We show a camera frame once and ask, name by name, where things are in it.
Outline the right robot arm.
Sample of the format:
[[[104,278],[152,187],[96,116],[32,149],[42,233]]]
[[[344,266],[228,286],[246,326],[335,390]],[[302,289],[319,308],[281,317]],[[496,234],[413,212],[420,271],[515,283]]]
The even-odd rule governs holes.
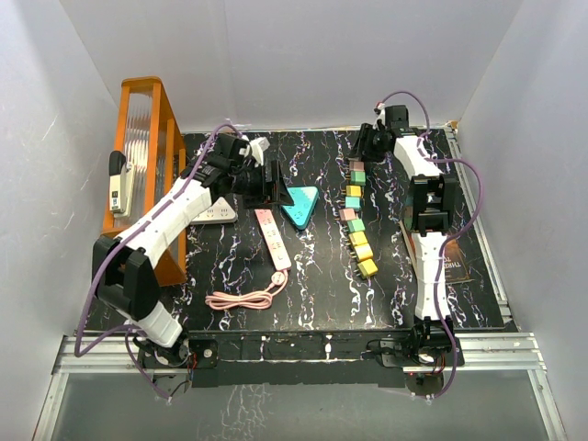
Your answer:
[[[392,153],[409,178],[402,225],[413,246],[417,302],[414,325],[397,349],[414,362],[428,365],[452,350],[454,338],[444,263],[457,180],[434,164],[424,142],[410,127],[406,106],[380,102],[375,114],[374,123],[360,126],[351,158],[381,162]]]

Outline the white triangular power strip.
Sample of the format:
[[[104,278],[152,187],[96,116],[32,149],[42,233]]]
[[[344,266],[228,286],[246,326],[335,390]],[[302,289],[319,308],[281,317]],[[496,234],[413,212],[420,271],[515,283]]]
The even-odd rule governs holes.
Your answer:
[[[228,201],[225,198],[218,198],[210,208],[198,214],[191,221],[191,225],[235,223],[237,219],[237,213]]]

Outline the blue plug adapter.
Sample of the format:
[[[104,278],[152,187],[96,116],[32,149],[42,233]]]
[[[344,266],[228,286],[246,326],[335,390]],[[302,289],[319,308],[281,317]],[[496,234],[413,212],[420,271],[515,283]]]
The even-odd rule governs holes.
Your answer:
[[[362,202],[360,197],[347,196],[345,197],[345,208],[359,211],[362,208]]]

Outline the yellow plug adapter one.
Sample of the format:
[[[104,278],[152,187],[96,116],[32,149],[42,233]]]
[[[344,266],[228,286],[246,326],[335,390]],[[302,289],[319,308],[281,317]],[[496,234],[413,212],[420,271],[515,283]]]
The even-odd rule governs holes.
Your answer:
[[[353,247],[358,247],[358,246],[361,246],[363,244],[368,243],[367,236],[365,235],[365,233],[363,231],[351,232],[348,235],[348,240],[352,244]]]

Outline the green plug adapter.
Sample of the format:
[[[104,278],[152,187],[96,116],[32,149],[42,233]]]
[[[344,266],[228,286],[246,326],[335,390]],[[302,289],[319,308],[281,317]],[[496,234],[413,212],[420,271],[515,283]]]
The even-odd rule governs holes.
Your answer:
[[[364,232],[366,227],[361,219],[352,219],[347,222],[347,229],[350,233]]]

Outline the yellow plug adapter three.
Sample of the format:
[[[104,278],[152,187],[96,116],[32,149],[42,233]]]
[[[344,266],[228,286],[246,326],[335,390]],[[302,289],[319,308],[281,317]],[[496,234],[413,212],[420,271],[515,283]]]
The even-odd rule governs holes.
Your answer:
[[[369,279],[376,275],[379,271],[375,261],[371,258],[363,260],[357,264],[357,273],[363,279]]]

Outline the yellow plug adapter two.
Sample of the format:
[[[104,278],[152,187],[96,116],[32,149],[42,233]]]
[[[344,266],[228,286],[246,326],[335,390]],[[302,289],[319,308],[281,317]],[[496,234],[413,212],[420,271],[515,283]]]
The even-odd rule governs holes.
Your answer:
[[[358,246],[355,246],[353,252],[358,262],[363,262],[365,260],[373,258],[373,251],[368,243],[363,243]]]

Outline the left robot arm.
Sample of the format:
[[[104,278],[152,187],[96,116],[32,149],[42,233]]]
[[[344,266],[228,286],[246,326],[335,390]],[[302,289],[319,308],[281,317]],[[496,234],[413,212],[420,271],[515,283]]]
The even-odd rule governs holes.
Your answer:
[[[94,244],[90,296],[138,327],[147,352],[162,364],[184,364],[190,345],[187,331],[160,300],[155,268],[187,226],[221,197],[240,195],[248,209],[292,205],[279,162],[264,158],[268,146],[265,137],[210,136],[152,209],[117,236],[102,235]]]

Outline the pink power strip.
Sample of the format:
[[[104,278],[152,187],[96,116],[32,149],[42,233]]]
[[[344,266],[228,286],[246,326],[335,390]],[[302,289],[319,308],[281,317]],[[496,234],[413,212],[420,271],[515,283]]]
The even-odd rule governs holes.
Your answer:
[[[291,261],[270,209],[254,211],[276,271],[291,269]]]

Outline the white black stapler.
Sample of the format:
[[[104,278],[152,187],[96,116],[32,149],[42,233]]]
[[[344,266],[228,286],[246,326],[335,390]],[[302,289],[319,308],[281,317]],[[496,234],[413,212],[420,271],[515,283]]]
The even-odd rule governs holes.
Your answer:
[[[129,217],[135,166],[131,164],[124,153],[113,151],[108,159],[108,206],[115,218]]]

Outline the teal triangular power strip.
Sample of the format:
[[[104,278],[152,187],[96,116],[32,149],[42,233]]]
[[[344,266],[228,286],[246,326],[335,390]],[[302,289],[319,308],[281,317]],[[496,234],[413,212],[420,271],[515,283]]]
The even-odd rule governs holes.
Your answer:
[[[288,192],[293,201],[292,205],[283,205],[282,211],[289,218],[292,225],[299,231],[307,228],[311,215],[318,201],[317,187],[289,187]]]

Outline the yellow plug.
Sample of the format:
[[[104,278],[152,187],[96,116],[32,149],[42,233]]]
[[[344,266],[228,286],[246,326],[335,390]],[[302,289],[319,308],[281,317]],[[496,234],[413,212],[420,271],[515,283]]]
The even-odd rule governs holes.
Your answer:
[[[345,187],[345,195],[350,198],[362,198],[364,189],[362,186],[348,185]]]

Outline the aluminium frame rail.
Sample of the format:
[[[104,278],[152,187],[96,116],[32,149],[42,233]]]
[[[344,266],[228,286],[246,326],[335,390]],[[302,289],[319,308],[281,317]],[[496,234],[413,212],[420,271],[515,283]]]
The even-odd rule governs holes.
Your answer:
[[[241,384],[369,384],[409,388],[431,395],[459,371],[543,371],[531,333],[458,333],[458,350],[443,356],[409,358],[398,332],[195,333],[180,361],[169,366],[121,334],[89,354],[74,354],[74,339],[62,341],[57,374],[145,373],[153,382],[188,380],[195,388]]]

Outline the orange wooden rack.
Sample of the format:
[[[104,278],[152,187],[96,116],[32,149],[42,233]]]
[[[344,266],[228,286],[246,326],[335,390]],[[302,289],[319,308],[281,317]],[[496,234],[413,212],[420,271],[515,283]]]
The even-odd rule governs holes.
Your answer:
[[[187,164],[186,146],[160,78],[122,81],[114,149],[133,165],[133,189],[129,215],[116,218],[105,210],[102,232],[109,237],[153,208]]]

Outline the dark book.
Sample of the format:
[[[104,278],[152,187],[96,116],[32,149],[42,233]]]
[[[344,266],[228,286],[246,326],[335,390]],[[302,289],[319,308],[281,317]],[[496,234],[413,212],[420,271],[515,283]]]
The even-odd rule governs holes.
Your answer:
[[[413,270],[416,270],[415,245],[411,234],[406,230],[403,222],[400,222],[401,233],[410,256]],[[469,268],[465,263],[464,254],[457,240],[452,240],[445,248],[445,279],[447,285],[455,285],[471,281]]]

